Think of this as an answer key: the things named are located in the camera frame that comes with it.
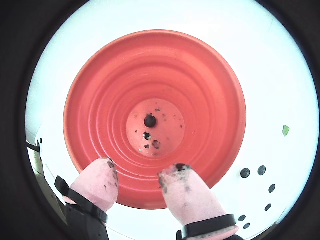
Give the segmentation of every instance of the white surface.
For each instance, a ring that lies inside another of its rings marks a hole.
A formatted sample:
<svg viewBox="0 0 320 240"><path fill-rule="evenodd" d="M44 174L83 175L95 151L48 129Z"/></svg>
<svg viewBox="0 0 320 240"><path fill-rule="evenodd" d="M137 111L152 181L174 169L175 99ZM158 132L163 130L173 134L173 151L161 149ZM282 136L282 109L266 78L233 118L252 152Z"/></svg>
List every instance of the white surface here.
<svg viewBox="0 0 320 240"><path fill-rule="evenodd" d="M212 190L229 213L246 215L238 235L252 239L295 204L310 175L319 134L308 65L285 28L253 0L88 2L58 30L37 65L27 100L28 140L33 142L44 123L37 136L43 138L42 159L54 177L71 184L78 172L64 141L63 110L73 80L109 42L150 29L201 39L228 61L241 83L247 108L244 141L235 163ZM287 137L283 125L290 127ZM264 176L257 174L261 165L266 166ZM240 177L243 168L251 170L247 179ZM268 192L271 184L276 184L273 193ZM272 207L265 212L267 204ZM181 227L167 209L116 204L108 215L110 228L137 240L175 239ZM243 229L246 223L251 225Z"/></svg>

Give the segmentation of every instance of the black dot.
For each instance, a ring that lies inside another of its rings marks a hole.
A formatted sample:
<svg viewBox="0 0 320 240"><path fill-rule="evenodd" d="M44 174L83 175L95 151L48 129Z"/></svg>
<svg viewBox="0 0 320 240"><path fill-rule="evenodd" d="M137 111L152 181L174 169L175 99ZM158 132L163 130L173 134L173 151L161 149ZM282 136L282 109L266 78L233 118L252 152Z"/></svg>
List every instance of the black dot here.
<svg viewBox="0 0 320 240"><path fill-rule="evenodd" d="M147 127L147 128L153 128L155 125L157 124L157 119L148 114L145 119L144 119L144 125Z"/></svg>
<svg viewBox="0 0 320 240"><path fill-rule="evenodd" d="M264 175L264 174L266 173L266 171L267 171L266 166L261 166L261 167L259 167L259 169L258 169L258 174L259 174L260 176L262 176L262 175Z"/></svg>
<svg viewBox="0 0 320 240"><path fill-rule="evenodd" d="M150 133L148 133L148 132L144 132L143 133L143 138L145 139L145 140L149 140L150 138L151 138L151 135L150 135Z"/></svg>
<svg viewBox="0 0 320 240"><path fill-rule="evenodd" d="M160 145L161 143L158 141L158 140L154 140L152 142L152 146L155 148L155 149L159 149L160 148Z"/></svg>
<svg viewBox="0 0 320 240"><path fill-rule="evenodd" d="M183 171L183 170L185 170L184 166L185 166L184 163L177 163L175 165L175 168L178 169L178 171Z"/></svg>
<svg viewBox="0 0 320 240"><path fill-rule="evenodd" d="M244 225L243 229L247 229L248 227L250 227L250 223L247 223L246 225Z"/></svg>
<svg viewBox="0 0 320 240"><path fill-rule="evenodd" d="M268 204L268 205L265 207L264 210L265 210L265 211L268 211L268 210L271 208L271 206L272 206L271 204Z"/></svg>
<svg viewBox="0 0 320 240"><path fill-rule="evenodd" d="M245 215L242 215L241 217L239 217L239 222L243 222L246 219Z"/></svg>
<svg viewBox="0 0 320 240"><path fill-rule="evenodd" d="M275 189L276 189L276 185L275 185L275 184L272 184L272 185L269 187L269 193L272 193Z"/></svg>
<svg viewBox="0 0 320 240"><path fill-rule="evenodd" d="M244 169L242 169L240 175L241 175L241 177L242 177L243 179L246 179L247 177L249 177L249 176L250 176L250 170L249 170L249 168L244 168Z"/></svg>

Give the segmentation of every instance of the finger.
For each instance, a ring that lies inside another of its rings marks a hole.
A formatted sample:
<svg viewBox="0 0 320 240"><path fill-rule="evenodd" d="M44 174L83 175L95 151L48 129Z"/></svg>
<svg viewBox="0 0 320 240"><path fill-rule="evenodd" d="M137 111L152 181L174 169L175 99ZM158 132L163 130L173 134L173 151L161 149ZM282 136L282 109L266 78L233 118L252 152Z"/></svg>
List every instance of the finger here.
<svg viewBox="0 0 320 240"><path fill-rule="evenodd" d="M106 212L118 199L116 166L110 158L99 158L84 169L70 188ZM68 197L66 203L75 204Z"/></svg>
<svg viewBox="0 0 320 240"><path fill-rule="evenodd" d="M189 165L174 164L158 176L165 203L183 226L227 214L207 184ZM203 237L222 240L234 235L238 229L232 226Z"/></svg>

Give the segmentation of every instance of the black band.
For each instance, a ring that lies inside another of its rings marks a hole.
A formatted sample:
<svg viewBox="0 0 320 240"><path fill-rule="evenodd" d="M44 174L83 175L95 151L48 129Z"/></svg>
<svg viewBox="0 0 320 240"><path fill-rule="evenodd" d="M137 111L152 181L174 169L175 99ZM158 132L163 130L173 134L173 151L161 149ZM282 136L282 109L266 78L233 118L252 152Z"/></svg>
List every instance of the black band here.
<svg viewBox="0 0 320 240"><path fill-rule="evenodd" d="M108 215L102 211L99 207L94 205L88 199L72 190L69 185L60 176L55 179L54 186L65 197L70 198L76 204L79 205L85 212L91 214L93 217L101 220L105 224L108 222Z"/></svg>
<svg viewBox="0 0 320 240"><path fill-rule="evenodd" d="M227 214L203 221L197 221L185 225L182 230L179 230L176 233L176 239L183 240L187 238L193 238L226 229L236 224L237 222L233 214Z"/></svg>

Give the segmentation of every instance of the green speck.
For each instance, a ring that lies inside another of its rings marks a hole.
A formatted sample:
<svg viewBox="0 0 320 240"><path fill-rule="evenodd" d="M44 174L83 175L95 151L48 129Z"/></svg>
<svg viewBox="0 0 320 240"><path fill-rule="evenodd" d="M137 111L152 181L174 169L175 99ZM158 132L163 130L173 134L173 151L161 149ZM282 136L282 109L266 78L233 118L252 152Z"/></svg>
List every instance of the green speck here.
<svg viewBox="0 0 320 240"><path fill-rule="evenodd" d="M286 137L289 131L290 131L290 127L288 127L287 125L283 125L283 130L282 130L283 136Z"/></svg>

